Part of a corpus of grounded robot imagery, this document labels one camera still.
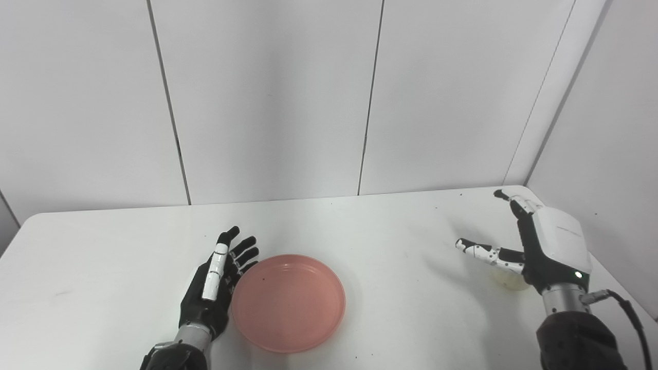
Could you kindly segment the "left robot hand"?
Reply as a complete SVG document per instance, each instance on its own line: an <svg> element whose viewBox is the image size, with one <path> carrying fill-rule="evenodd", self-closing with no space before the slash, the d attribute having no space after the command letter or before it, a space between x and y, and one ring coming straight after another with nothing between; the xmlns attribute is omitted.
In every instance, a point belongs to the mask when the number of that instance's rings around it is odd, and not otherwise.
<svg viewBox="0 0 658 370"><path fill-rule="evenodd" d="M221 233L211 256L197 268L179 305L179 326L205 326L212 340L225 331L233 292L244 274L258 263L260 254L254 236L231 246L239 233L238 226Z"/></svg>

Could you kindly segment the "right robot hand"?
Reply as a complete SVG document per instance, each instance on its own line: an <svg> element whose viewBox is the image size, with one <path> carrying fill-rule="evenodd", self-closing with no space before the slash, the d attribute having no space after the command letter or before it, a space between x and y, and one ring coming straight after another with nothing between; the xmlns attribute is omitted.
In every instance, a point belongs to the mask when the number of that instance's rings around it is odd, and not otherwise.
<svg viewBox="0 0 658 370"><path fill-rule="evenodd" d="M525 283L538 293L559 284L588 292L593 265L578 220L564 211L501 189L493 195L508 202L517 220L523 250L480 244L463 237L454 246L489 266L523 276Z"/></svg>

